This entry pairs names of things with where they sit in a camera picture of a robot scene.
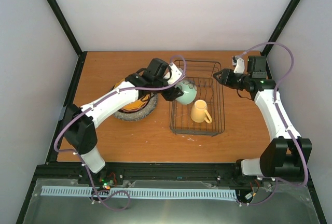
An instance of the dish rack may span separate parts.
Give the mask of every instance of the dish rack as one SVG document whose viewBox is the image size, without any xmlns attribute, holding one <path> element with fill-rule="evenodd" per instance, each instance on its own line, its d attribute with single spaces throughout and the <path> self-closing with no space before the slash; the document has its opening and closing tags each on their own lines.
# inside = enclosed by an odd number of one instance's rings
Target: dish rack
<svg viewBox="0 0 332 224">
<path fill-rule="evenodd" d="M 215 136 L 225 130 L 224 92 L 223 87 L 212 77 L 219 72 L 222 65 L 215 61 L 186 60 L 186 77 L 197 86 L 195 100 L 183 105 L 178 101 L 170 102 L 169 124 L 175 134 L 195 134 Z M 176 60 L 174 64 L 183 69 L 182 60 Z M 191 108 L 195 101 L 204 100 L 207 110 L 212 117 L 212 123 L 196 123 L 190 117 Z"/>
</svg>

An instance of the black metal frame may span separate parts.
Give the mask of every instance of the black metal frame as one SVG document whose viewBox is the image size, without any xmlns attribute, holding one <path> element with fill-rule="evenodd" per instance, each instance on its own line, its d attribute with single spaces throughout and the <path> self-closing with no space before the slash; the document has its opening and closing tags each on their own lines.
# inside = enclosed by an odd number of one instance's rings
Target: black metal frame
<svg viewBox="0 0 332 224">
<path fill-rule="evenodd" d="M 71 31 L 62 11 L 56 0 L 47 0 L 52 8 L 55 16 L 59 20 L 64 32 L 71 42 L 74 50 L 78 55 L 78 61 L 69 86 L 67 96 L 63 106 L 71 104 L 74 100 L 80 75 L 84 66 L 87 52 L 82 52 L 73 32 Z M 300 0 L 291 0 L 279 23 L 273 31 L 269 41 L 276 41 L 286 23 L 290 19 L 296 6 Z M 262 55 L 267 56 L 272 49 L 272 45 L 266 45 Z M 268 77 L 271 78 L 270 69 L 267 65 Z M 41 178 L 76 178 L 82 183 L 86 183 L 87 178 L 84 174 L 83 167 L 77 162 L 57 162 L 58 154 L 53 150 L 55 137 L 60 132 L 62 127 L 62 120 L 57 124 L 56 131 L 49 149 L 46 164 L 38 165 L 34 173 L 33 179 L 26 194 L 25 201 L 21 208 L 17 223 L 23 223 L 27 207 L 32 196 L 35 183 Z M 106 163 L 106 168 L 115 171 L 117 175 L 122 175 L 122 178 L 117 178 L 118 182 L 122 180 L 193 180 L 204 181 L 217 186 L 230 187 L 235 190 L 251 190 L 249 181 L 252 177 L 234 176 L 237 169 L 236 163 L 217 163 L 217 164 L 198 164 L 198 163 L 184 163 L 184 164 L 149 164 L 149 163 Z M 286 178 L 290 181 L 302 180 L 302 178 Z M 308 181 L 308 188 L 311 194 L 315 210 L 321 223 L 326 223 L 324 213 L 322 211 L 319 199 L 317 197 L 315 187 L 311 180 Z"/>
</svg>

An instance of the robotic arm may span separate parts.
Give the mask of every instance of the robotic arm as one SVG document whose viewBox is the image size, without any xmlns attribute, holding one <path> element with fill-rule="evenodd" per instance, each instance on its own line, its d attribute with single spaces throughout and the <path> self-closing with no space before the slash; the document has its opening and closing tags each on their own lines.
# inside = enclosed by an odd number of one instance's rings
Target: robotic arm
<svg viewBox="0 0 332 224">
<path fill-rule="evenodd" d="M 288 130 L 300 144 L 306 162 L 312 145 L 309 139 L 302 138 L 293 127 L 281 103 L 279 91 L 274 92 L 275 81 L 266 79 L 266 58 L 249 56 L 247 74 L 243 73 L 244 61 L 241 57 L 233 57 L 233 65 L 234 70 L 224 68 L 213 77 L 226 87 L 249 92 L 251 99 L 260 109 L 270 134 L 270 144 L 260 158 L 239 161 L 242 174 L 265 177 L 302 176 L 303 165 Z"/>
<path fill-rule="evenodd" d="M 71 105 L 64 116 L 64 125 L 67 125 L 75 116 L 88 108 L 91 108 L 91 110 L 65 132 L 65 138 L 81 155 L 90 170 L 94 173 L 99 172 L 105 166 L 105 161 L 96 147 L 95 129 L 117 110 L 150 94 L 150 91 L 147 91 L 146 88 L 163 88 L 172 85 L 181 76 L 182 71 L 174 63 L 169 65 L 161 59 L 154 58 L 147 68 L 142 68 L 129 75 L 118 87 L 101 98 L 82 107 Z M 133 87 L 137 89 L 120 90 Z M 183 92 L 176 87 L 158 92 L 167 101 L 173 101 L 183 95 Z"/>
</svg>

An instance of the yellow plate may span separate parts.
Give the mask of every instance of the yellow plate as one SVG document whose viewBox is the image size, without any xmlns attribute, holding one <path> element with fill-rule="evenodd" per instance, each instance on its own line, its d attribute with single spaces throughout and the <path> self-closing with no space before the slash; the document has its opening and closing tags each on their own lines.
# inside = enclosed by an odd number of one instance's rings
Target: yellow plate
<svg viewBox="0 0 332 224">
<path fill-rule="evenodd" d="M 123 82 L 125 79 L 122 79 L 121 81 L 119 81 L 117 84 L 115 84 L 114 88 L 118 87 L 121 82 Z M 134 111 L 134 110 L 138 110 L 139 108 L 144 107 L 147 103 L 148 103 L 148 99 L 150 98 L 150 95 L 146 95 L 144 97 L 142 97 L 141 99 L 134 101 L 126 106 L 124 106 L 123 108 L 121 108 L 123 111 Z"/>
</svg>

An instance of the white wall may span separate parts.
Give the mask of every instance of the white wall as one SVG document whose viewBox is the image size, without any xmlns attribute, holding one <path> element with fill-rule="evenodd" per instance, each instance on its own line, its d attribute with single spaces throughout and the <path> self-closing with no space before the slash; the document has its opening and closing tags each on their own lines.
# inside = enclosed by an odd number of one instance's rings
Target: white wall
<svg viewBox="0 0 332 224">
<path fill-rule="evenodd" d="M 311 139 L 309 169 L 328 223 L 332 223 L 332 3 L 302 0 L 279 42 L 289 46 L 295 66 L 281 85 L 282 100 L 294 126 Z M 274 78 L 289 68 L 289 57 L 274 47 L 269 55 Z"/>
<path fill-rule="evenodd" d="M 57 0 L 83 50 L 243 50 L 290 0 Z"/>
<path fill-rule="evenodd" d="M 46 0 L 0 0 L 0 222 L 45 163 L 77 61 Z"/>
</svg>

